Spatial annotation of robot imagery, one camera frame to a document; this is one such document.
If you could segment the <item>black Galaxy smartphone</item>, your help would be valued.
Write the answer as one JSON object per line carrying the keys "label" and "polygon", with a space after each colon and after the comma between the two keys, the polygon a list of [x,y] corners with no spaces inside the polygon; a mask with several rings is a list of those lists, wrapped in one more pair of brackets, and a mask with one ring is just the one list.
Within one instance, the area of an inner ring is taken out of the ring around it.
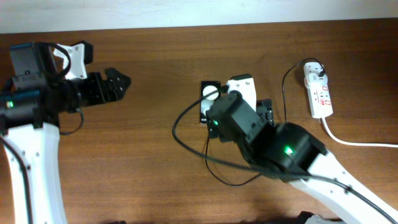
{"label": "black Galaxy smartphone", "polygon": [[[221,87],[220,81],[202,81],[201,82],[201,89],[200,89],[200,97],[206,96],[211,92],[216,91],[218,88]],[[219,93],[214,93],[207,98],[205,98],[200,103],[200,119],[199,122],[201,124],[206,123],[206,112],[211,108],[215,100],[220,96]]]}

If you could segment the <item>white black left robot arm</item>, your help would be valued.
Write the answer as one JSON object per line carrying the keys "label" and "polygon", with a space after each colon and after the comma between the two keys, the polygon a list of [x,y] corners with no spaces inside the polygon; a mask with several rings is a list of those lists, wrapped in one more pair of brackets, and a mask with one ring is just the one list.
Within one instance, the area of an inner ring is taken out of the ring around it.
{"label": "white black left robot arm", "polygon": [[16,223],[66,223],[58,168],[61,113],[123,99],[131,79],[107,68],[87,72],[93,46],[13,45],[14,76],[1,90],[1,144],[11,174]]}

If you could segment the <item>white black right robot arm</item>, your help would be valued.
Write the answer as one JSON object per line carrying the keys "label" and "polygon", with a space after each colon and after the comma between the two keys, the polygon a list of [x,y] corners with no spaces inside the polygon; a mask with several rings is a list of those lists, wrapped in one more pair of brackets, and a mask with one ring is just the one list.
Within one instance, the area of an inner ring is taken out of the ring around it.
{"label": "white black right robot arm", "polygon": [[222,141],[238,145],[250,167],[317,199],[345,223],[397,223],[397,210],[356,180],[314,135],[294,123],[275,124],[269,104],[250,106],[232,91],[206,117]]}

